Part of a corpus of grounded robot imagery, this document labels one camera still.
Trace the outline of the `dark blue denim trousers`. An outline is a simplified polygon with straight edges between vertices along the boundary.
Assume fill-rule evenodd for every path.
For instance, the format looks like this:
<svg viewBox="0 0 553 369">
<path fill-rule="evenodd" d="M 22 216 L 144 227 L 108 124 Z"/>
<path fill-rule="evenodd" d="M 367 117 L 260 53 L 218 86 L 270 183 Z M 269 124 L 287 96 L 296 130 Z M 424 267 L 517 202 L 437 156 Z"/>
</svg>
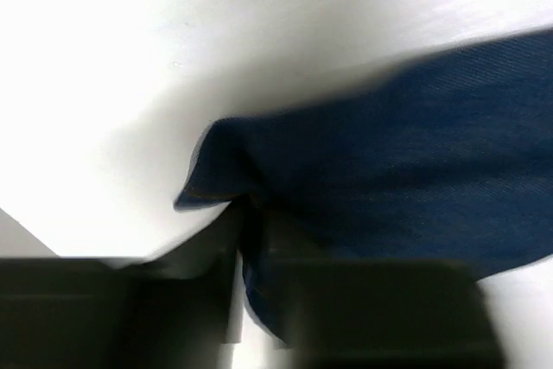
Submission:
<svg viewBox="0 0 553 369">
<path fill-rule="evenodd" d="M 376 87 L 207 131 L 174 206 L 248 198 L 336 258 L 552 253 L 552 32 L 456 48 Z"/>
</svg>

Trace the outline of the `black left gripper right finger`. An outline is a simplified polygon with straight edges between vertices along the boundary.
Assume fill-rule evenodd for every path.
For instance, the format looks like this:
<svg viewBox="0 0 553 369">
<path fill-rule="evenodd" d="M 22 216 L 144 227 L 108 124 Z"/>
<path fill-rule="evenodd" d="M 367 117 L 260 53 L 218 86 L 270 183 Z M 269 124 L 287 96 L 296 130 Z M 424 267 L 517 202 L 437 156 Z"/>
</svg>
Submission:
<svg viewBox="0 0 553 369">
<path fill-rule="evenodd" d="M 291 368 L 502 368 L 470 271 L 451 261 L 344 259 L 288 219 L 263 224 L 263 320 Z"/>
</svg>

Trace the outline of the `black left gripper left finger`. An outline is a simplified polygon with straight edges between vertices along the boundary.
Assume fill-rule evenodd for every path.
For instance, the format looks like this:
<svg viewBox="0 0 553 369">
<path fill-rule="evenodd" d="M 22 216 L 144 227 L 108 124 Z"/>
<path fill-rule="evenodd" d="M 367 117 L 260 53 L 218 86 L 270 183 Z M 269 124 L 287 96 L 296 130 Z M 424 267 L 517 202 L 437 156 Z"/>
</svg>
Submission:
<svg viewBox="0 0 553 369">
<path fill-rule="evenodd" d="M 146 264 L 1 262 L 4 368 L 215 368 L 230 318 L 242 210 Z"/>
</svg>

